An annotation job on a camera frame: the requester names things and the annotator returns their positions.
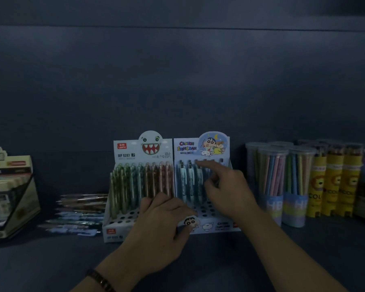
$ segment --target product box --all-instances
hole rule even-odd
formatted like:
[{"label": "product box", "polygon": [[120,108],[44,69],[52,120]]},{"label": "product box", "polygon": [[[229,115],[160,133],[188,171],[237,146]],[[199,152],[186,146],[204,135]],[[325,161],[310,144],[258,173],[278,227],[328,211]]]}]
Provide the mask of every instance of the product box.
[{"label": "product box", "polygon": [[186,217],[178,225],[194,225],[192,234],[240,231],[207,199],[203,184],[211,172],[195,164],[195,160],[214,160],[231,167],[229,145],[229,137],[220,132],[172,141],[147,131],[138,140],[114,141],[117,174],[111,176],[104,242],[122,242],[138,217],[140,198],[152,198],[160,191],[179,197],[198,212],[198,217]]},{"label": "product box", "polygon": [[40,212],[30,156],[8,156],[0,147],[0,240],[16,234]]}]

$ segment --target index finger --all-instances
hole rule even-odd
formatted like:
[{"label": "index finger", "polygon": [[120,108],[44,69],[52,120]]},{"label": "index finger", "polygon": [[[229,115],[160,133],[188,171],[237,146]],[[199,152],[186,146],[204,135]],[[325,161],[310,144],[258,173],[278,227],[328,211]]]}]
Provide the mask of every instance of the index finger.
[{"label": "index finger", "polygon": [[229,170],[228,167],[223,166],[222,164],[214,161],[196,161],[196,164],[201,167],[211,169],[220,178],[222,178],[222,176],[224,176],[224,174]]}]

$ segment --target forearm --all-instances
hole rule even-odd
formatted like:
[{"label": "forearm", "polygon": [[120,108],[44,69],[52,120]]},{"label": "forearm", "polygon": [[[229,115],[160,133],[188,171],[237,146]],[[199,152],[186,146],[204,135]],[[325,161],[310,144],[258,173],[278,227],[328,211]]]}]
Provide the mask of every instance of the forearm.
[{"label": "forearm", "polygon": [[[95,270],[119,292],[129,292],[141,280],[134,262],[121,247],[103,260]],[[99,283],[89,276],[84,278],[71,292],[104,292]]]},{"label": "forearm", "polygon": [[253,244],[277,292],[346,291],[258,207],[235,220]]}]

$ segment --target right hand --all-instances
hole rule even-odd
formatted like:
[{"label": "right hand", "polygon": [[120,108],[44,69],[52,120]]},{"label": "right hand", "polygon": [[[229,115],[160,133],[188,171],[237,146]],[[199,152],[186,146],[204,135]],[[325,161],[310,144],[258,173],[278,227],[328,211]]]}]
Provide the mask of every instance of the right hand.
[{"label": "right hand", "polygon": [[[243,173],[214,161],[196,161],[196,164],[212,170],[212,176],[205,181],[208,198],[222,214],[237,221],[246,211],[258,207]],[[219,188],[214,182],[219,181]]]}]

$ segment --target bracelet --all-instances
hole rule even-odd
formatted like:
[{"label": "bracelet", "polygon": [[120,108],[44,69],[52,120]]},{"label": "bracelet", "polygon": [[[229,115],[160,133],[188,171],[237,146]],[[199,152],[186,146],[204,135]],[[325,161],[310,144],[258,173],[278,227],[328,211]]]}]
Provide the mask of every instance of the bracelet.
[{"label": "bracelet", "polygon": [[91,277],[93,280],[98,282],[100,286],[104,289],[105,292],[116,292],[115,289],[112,288],[111,284],[104,278],[99,272],[94,269],[89,269],[86,271],[85,276]]}]

